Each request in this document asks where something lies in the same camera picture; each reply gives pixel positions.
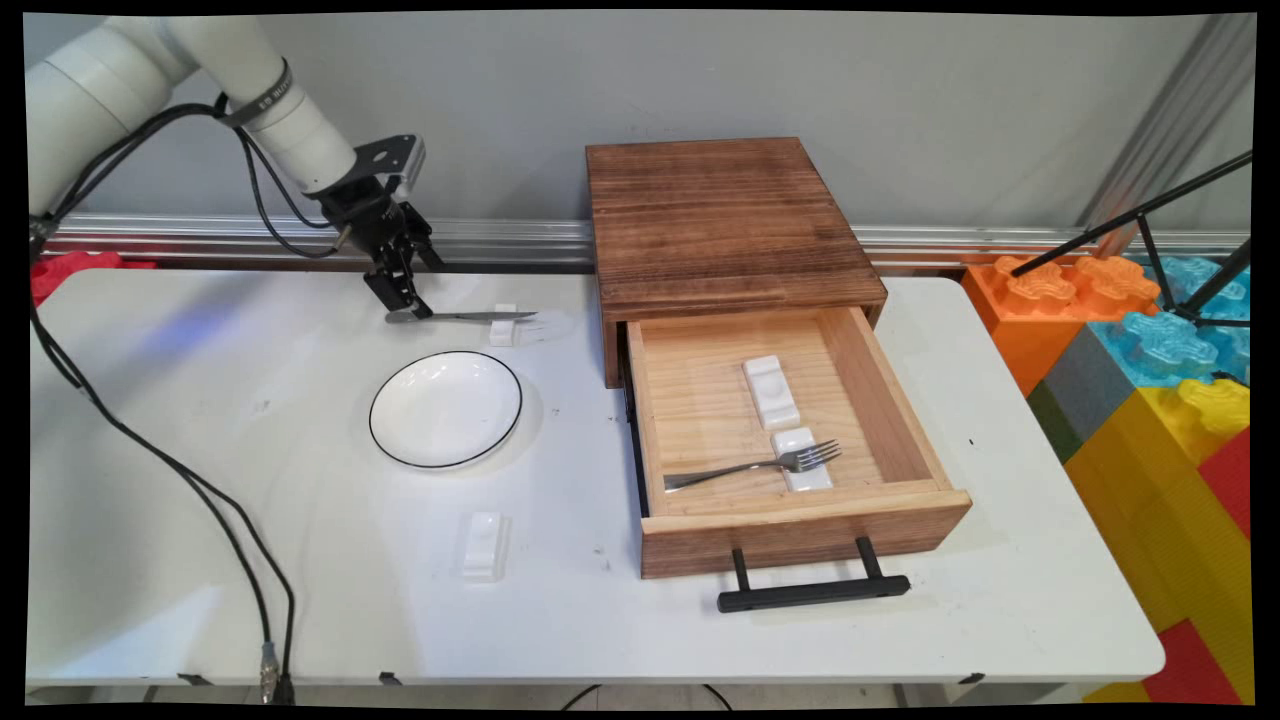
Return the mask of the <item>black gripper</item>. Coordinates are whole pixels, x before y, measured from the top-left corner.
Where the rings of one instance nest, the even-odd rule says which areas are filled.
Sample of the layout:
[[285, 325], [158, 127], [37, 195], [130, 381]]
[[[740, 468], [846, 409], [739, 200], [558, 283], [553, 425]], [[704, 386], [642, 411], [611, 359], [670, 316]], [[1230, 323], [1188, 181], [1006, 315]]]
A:
[[[433, 228], [413, 208], [402, 208], [397, 192], [401, 178], [358, 178], [320, 192], [323, 215], [348, 231], [348, 242], [369, 256], [378, 256], [364, 273], [364, 283], [388, 313], [410, 313], [415, 320], [434, 315], [417, 292], [413, 259], [428, 270], [444, 272], [434, 249]], [[401, 255], [384, 255], [399, 252]]]

